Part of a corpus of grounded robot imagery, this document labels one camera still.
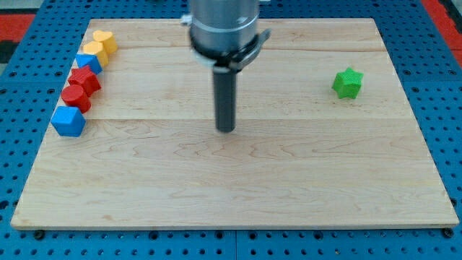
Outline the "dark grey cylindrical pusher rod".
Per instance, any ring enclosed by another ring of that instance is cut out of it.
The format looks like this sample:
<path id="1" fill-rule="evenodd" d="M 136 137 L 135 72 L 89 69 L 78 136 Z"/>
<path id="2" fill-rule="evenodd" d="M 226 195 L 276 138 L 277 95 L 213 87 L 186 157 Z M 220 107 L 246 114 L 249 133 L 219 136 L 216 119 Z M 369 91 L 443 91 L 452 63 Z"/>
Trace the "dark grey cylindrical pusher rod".
<path id="1" fill-rule="evenodd" d="M 212 69 L 216 129 L 230 133 L 235 129 L 237 74 L 225 67 Z"/>

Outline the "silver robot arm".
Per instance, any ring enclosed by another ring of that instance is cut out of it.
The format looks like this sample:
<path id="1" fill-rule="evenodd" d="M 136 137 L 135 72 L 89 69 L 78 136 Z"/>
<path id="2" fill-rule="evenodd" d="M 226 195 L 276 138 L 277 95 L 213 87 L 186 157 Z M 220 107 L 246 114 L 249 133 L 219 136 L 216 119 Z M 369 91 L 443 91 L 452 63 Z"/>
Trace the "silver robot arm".
<path id="1" fill-rule="evenodd" d="M 270 38 L 258 32 L 258 0 L 191 0 L 180 18 L 189 28 L 192 51 L 212 69 L 217 131 L 235 129 L 237 75 L 251 64 Z"/>

